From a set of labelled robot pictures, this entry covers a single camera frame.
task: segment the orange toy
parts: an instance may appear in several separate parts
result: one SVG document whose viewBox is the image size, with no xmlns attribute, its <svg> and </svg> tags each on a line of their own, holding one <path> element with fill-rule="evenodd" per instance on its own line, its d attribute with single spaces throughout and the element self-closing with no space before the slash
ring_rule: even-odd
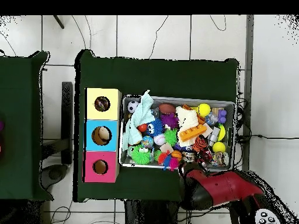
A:
<svg viewBox="0 0 299 224">
<path fill-rule="evenodd" d="M 183 142 L 186 142 L 187 140 L 189 140 L 191 138 L 199 136 L 200 134 L 204 133 L 206 130 L 207 130 L 207 127 L 203 126 L 202 124 L 199 124 L 196 127 L 192 127 L 185 131 L 182 131 L 180 133 L 180 138 L 182 139 Z"/>
<path fill-rule="evenodd" d="M 178 150 L 174 150 L 171 153 L 171 156 L 174 158 L 177 158 L 178 162 L 180 162 L 180 160 L 182 160 L 182 153 L 180 153 Z"/>
<path fill-rule="evenodd" d="M 186 110 L 192 110 L 192 108 L 187 105 L 183 105 L 182 108 Z M 197 114 L 197 119 L 199 121 L 199 124 L 204 124 L 206 122 L 205 119 L 202 116 L 200 116 L 198 113 L 196 114 Z"/>
</svg>

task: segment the yellow ball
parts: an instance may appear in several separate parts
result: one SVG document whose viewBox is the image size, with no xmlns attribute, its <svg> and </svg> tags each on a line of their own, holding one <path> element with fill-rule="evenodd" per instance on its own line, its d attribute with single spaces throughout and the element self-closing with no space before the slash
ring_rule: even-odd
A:
<svg viewBox="0 0 299 224">
<path fill-rule="evenodd" d="M 203 118 L 205 116 L 208 116 L 210 111 L 211 111 L 211 107 L 208 104 L 203 103 L 199 105 L 199 115 L 201 115 Z"/>
<path fill-rule="evenodd" d="M 225 152 L 225 150 L 226 150 L 226 147 L 225 147 L 224 143 L 222 143 L 222 142 L 214 143 L 214 145 L 213 145 L 214 152 Z"/>
</svg>

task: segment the orange block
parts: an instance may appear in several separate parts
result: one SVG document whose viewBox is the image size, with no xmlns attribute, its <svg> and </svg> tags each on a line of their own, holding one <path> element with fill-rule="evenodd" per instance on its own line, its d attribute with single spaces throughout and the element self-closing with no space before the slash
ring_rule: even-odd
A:
<svg viewBox="0 0 299 224">
<path fill-rule="evenodd" d="M 204 133 L 207 130 L 207 127 L 203 126 L 202 124 L 199 124 L 196 127 L 192 127 L 190 129 L 187 129 L 185 131 L 182 131 L 180 133 L 180 138 L 183 142 L 186 142 L 187 140 L 197 137 L 200 134 Z"/>
<path fill-rule="evenodd" d="M 186 109 L 186 110 L 192 110 L 191 107 L 189 107 L 187 105 L 183 105 L 182 108 Z M 198 113 L 196 113 L 196 114 L 197 114 L 197 119 L 199 121 L 199 124 L 204 124 L 206 122 L 205 119 L 202 116 L 200 116 Z"/>
</svg>

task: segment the towel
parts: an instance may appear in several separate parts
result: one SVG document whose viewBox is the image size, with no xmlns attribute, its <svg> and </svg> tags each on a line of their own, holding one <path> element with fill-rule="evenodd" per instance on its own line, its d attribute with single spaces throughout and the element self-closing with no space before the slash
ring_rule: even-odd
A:
<svg viewBox="0 0 299 224">
<path fill-rule="evenodd" d="M 179 118 L 179 126 L 180 126 L 180 130 L 178 131 L 179 145 L 181 147 L 193 145 L 195 143 L 196 137 L 191 138 L 185 142 L 182 142 L 182 139 L 180 138 L 180 133 L 182 131 L 188 130 L 192 127 L 198 126 L 199 121 L 197 119 L 196 111 L 195 110 L 186 110 L 186 109 L 183 109 L 182 107 L 177 107 L 176 114 Z"/>
<path fill-rule="evenodd" d="M 140 134 L 137 127 L 141 124 L 150 123 L 155 120 L 152 115 L 151 106 L 154 102 L 152 97 L 148 94 L 147 90 L 142 96 L 139 105 L 137 106 L 135 112 L 132 114 L 131 118 L 128 120 L 126 125 L 126 131 L 123 134 L 123 150 L 128 149 L 128 144 L 134 145 L 142 140 L 142 135 Z"/>
</svg>

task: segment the light blue cloth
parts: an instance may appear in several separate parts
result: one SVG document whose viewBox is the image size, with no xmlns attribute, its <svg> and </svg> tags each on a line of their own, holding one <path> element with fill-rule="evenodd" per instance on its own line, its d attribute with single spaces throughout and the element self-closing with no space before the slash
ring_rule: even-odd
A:
<svg viewBox="0 0 299 224">
<path fill-rule="evenodd" d="M 142 140 L 142 135 L 140 134 L 137 127 L 141 124 L 150 123 L 155 120 L 155 117 L 152 115 L 150 109 L 154 100 L 148 94 L 148 92 L 149 90 L 147 90 L 141 96 L 139 105 L 126 124 L 126 131 L 123 134 L 124 151 L 128 149 L 128 144 L 134 145 Z"/>
</svg>

